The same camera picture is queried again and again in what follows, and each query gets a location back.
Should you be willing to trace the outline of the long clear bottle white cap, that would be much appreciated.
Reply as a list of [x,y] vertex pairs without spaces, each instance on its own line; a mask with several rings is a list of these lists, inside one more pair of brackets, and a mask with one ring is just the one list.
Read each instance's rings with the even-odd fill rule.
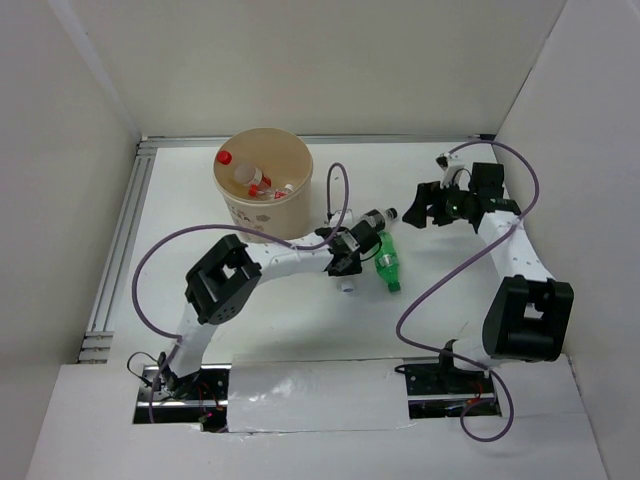
[[345,294],[351,294],[355,291],[355,284],[351,278],[342,278],[339,281],[339,287],[341,292]]

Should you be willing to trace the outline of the green plastic bottle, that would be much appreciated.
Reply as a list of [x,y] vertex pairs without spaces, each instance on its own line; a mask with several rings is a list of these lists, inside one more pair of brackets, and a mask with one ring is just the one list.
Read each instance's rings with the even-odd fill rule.
[[376,272],[390,293],[400,292],[399,260],[392,236],[387,231],[382,231],[379,236],[380,249],[374,256]]

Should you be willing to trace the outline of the small bottle black label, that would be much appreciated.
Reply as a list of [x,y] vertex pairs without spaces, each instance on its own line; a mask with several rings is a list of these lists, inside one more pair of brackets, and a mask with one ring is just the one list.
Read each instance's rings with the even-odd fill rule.
[[368,223],[376,232],[388,229],[398,218],[395,208],[372,209],[361,216],[360,220]]

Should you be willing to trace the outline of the clear bottle white blue label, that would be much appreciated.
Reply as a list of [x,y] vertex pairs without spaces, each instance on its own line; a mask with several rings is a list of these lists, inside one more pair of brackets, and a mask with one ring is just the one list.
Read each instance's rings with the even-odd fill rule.
[[275,191],[274,197],[276,199],[279,198],[283,198],[285,196],[288,196],[289,194],[291,194],[294,191],[295,187],[291,184],[286,184],[284,187],[277,189]]

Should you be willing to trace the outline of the small clear bottle red label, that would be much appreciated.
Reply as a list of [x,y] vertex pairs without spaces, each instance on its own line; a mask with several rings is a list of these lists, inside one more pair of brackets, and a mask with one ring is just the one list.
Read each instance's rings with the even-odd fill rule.
[[253,184],[249,187],[248,195],[257,200],[274,200],[279,197],[277,189],[264,188],[261,185]]

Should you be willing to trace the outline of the large clear bottle red label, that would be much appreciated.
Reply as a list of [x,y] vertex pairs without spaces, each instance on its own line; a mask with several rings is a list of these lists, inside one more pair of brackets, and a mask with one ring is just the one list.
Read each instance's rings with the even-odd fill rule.
[[219,150],[215,160],[223,166],[233,166],[233,180],[236,184],[246,187],[257,186],[260,188],[270,188],[271,179],[258,166],[242,159],[237,154],[232,154],[228,150]]

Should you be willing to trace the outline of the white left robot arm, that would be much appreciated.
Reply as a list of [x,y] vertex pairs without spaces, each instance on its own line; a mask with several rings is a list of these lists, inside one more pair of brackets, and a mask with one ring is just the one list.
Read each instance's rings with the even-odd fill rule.
[[297,239],[294,248],[224,236],[186,275],[178,339],[159,359],[163,389],[176,399],[193,394],[216,329],[239,315],[258,285],[305,273],[359,274],[361,255],[381,244],[380,233],[386,226],[379,213],[370,211],[354,226],[340,228],[333,238],[329,228],[318,228]]

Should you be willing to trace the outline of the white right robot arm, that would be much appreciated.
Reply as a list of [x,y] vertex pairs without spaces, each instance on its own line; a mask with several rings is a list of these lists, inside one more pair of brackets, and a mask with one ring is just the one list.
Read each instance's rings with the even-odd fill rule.
[[458,176],[464,166],[441,156],[439,181],[421,183],[403,222],[424,229],[464,220],[482,239],[500,285],[481,329],[446,343],[436,379],[448,392],[460,391],[471,371],[503,363],[551,362],[563,348],[574,291],[556,280],[538,258],[524,229],[518,204],[504,196],[504,168],[475,163],[467,187]]

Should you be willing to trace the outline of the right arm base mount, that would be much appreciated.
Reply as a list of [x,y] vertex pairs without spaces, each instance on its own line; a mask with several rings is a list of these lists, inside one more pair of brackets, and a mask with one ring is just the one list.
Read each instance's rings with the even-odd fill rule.
[[412,420],[500,416],[494,384],[484,373],[445,369],[438,362],[403,363],[394,372],[404,378]]

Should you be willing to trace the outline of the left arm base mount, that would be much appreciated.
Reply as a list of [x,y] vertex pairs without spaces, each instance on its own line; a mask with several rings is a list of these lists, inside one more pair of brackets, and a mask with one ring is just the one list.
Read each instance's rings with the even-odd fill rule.
[[146,352],[131,354],[126,369],[138,380],[134,424],[196,424],[203,432],[228,432],[230,364],[204,365],[185,393],[172,393],[163,378],[153,385],[158,365]]

